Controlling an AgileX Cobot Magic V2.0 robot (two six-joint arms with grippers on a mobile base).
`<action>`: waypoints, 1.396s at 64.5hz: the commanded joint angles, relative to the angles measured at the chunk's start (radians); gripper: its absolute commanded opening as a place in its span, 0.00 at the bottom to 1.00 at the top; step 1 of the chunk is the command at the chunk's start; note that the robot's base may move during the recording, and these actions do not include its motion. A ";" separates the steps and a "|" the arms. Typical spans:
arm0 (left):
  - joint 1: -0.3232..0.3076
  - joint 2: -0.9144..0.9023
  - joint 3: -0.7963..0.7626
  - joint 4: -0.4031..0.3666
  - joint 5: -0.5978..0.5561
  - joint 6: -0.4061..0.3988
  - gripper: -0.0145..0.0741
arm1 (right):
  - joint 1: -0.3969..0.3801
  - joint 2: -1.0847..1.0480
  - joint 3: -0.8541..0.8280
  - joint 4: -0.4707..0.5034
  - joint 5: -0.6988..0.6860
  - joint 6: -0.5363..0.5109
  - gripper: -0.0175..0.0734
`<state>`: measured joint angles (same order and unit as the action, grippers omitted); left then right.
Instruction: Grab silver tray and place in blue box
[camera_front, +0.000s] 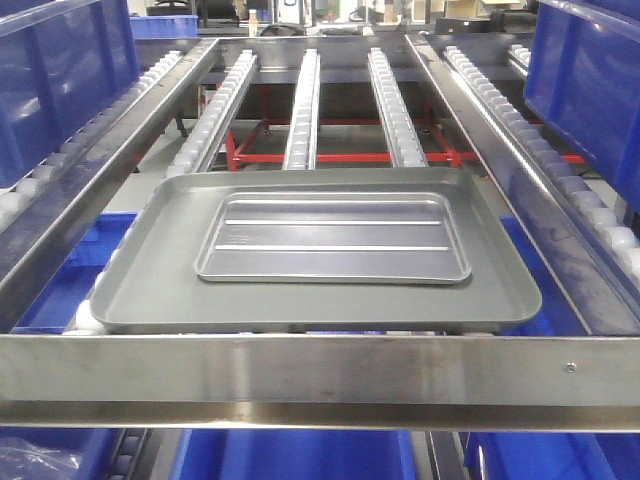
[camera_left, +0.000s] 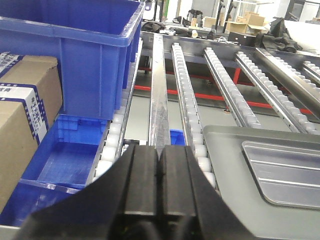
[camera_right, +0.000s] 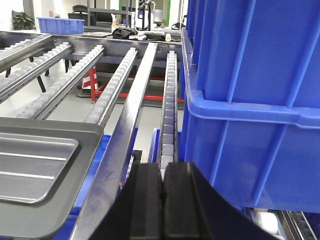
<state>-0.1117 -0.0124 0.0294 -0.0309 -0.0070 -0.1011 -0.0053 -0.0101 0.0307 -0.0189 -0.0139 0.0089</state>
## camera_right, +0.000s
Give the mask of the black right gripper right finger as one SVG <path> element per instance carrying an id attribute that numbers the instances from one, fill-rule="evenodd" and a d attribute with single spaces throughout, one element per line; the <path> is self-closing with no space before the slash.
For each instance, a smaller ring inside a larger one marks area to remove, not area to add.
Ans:
<path id="1" fill-rule="evenodd" d="M 218 194 L 191 162 L 169 163 L 164 175 L 166 240 L 273 240 Z"/>

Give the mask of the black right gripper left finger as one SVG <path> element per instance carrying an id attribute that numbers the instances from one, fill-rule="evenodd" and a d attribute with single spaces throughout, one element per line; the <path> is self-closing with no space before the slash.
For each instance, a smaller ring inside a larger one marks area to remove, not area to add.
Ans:
<path id="1" fill-rule="evenodd" d="M 160 240 L 162 177 L 156 163 L 134 163 L 120 194 L 91 240 Z"/>

